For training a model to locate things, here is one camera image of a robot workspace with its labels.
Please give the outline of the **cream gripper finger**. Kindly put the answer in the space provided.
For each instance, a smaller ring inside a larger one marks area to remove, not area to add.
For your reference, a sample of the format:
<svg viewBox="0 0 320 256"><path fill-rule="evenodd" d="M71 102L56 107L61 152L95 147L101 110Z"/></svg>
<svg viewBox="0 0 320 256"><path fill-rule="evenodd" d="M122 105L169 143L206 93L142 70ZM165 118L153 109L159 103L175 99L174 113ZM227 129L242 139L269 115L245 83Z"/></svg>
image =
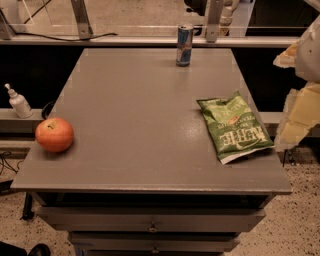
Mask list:
<svg viewBox="0 0 320 256"><path fill-rule="evenodd" d="M307 82L300 90L291 89L276 131L276 151L283 152L297 146L319 123L320 84Z"/></svg>
<svg viewBox="0 0 320 256"><path fill-rule="evenodd" d="M298 42L292 43L285 51L277 55L273 64L280 68L294 68L296 66Z"/></svg>

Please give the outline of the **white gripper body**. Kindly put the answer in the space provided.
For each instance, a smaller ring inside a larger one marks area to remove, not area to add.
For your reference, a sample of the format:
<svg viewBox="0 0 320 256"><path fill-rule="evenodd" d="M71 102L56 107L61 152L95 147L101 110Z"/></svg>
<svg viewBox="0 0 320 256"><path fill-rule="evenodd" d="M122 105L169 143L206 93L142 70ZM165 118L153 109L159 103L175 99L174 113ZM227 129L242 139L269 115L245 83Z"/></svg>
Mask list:
<svg viewBox="0 0 320 256"><path fill-rule="evenodd" d="M299 39L295 73L306 81L320 82L320 15Z"/></svg>

